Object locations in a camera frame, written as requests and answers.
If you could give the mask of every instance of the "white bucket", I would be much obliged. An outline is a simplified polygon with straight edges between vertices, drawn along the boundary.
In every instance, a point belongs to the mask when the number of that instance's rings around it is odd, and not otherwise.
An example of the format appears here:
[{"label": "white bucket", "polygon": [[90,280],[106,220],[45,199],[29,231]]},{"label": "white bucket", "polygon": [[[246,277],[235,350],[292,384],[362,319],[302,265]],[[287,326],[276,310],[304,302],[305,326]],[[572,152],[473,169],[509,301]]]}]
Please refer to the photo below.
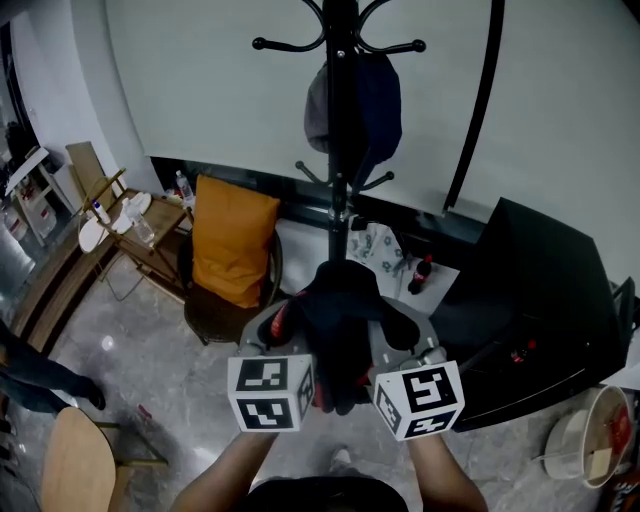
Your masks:
[{"label": "white bucket", "polygon": [[615,456],[617,460],[615,460],[613,464],[610,464],[606,475],[590,481],[586,476],[587,469],[585,468],[587,462],[587,455],[585,453],[585,450],[587,450],[585,447],[587,444],[587,433],[592,423],[596,404],[598,404],[605,393],[611,395],[612,391],[618,395],[617,398],[619,402],[625,404],[627,411],[629,411],[627,397],[622,390],[616,386],[606,386],[599,390],[595,400],[591,401],[588,409],[581,409],[576,413],[563,417],[553,427],[547,440],[543,457],[545,470],[551,478],[555,480],[568,480],[581,476],[584,478],[585,486],[596,489],[602,487],[613,476],[622,455],[628,448],[628,443],[622,452]]},{"label": "white bucket", "polygon": [[582,409],[562,418],[551,430],[544,451],[544,468],[554,480],[569,480],[583,474],[582,446],[588,411]]}]

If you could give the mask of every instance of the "person's arm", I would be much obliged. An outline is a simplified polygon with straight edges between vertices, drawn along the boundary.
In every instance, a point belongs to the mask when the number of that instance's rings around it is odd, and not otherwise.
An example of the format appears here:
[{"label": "person's arm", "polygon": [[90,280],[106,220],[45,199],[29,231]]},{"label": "person's arm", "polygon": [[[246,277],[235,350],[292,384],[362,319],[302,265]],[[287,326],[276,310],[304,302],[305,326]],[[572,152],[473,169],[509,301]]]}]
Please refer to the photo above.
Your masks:
[{"label": "person's arm", "polygon": [[408,441],[424,509],[429,512],[487,512],[476,484],[462,471],[439,435]]},{"label": "person's arm", "polygon": [[243,432],[176,498],[171,512],[227,512],[249,492],[278,434]]}]

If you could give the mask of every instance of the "white sneaker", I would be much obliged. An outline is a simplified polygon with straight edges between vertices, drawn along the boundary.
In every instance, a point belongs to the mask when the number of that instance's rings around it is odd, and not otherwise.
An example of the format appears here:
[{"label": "white sneaker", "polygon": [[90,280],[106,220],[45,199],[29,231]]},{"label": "white sneaker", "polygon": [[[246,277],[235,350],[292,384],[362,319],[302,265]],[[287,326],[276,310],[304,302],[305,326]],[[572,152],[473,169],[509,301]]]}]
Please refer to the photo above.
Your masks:
[{"label": "white sneaker", "polygon": [[349,451],[342,447],[338,448],[333,457],[331,457],[331,464],[329,464],[329,472],[336,471],[337,469],[344,469],[351,466],[351,455]]}]

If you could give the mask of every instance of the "white cube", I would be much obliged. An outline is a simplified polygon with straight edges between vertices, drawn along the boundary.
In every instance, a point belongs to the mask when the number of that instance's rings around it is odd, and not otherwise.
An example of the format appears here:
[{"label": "white cube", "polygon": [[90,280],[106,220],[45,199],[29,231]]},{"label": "white cube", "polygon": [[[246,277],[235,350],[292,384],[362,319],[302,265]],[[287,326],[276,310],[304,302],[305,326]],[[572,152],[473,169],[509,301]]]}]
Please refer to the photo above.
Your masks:
[{"label": "white cube", "polygon": [[382,373],[374,405],[398,441],[449,430],[464,409],[455,361]]},{"label": "white cube", "polygon": [[231,357],[227,393],[243,432],[295,432],[313,400],[311,355]]}]

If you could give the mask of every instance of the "marble floor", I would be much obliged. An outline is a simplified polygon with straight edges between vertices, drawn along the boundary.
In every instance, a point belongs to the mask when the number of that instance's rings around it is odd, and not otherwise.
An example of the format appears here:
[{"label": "marble floor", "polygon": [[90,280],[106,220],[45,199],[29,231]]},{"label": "marble floor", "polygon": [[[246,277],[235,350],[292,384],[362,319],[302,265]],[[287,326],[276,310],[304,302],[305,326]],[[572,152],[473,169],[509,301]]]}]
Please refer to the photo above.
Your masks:
[{"label": "marble floor", "polygon": [[[109,273],[124,295],[137,274],[127,258]],[[124,301],[114,299],[106,283],[87,293],[58,341],[52,357],[104,388],[107,409],[79,406],[98,421],[117,421],[137,429],[169,460],[167,469],[139,469],[126,493],[124,510],[166,511],[176,494],[207,468],[238,432],[226,397],[226,358],[234,346],[203,347],[184,321],[182,306],[147,281]],[[490,510],[595,510],[598,493],[579,481],[554,481],[539,462],[554,422],[575,408],[579,398],[533,415],[470,433],[446,434],[446,441]],[[10,406],[16,424],[13,439],[22,484],[2,473],[0,510],[37,510],[29,491],[39,494],[49,415]],[[346,444],[363,473],[396,488],[411,511],[421,510],[415,475],[406,447],[397,443],[370,406],[346,417],[313,409],[302,432],[283,434],[259,479],[322,473],[332,450]],[[134,450],[123,443],[123,450]]]}]

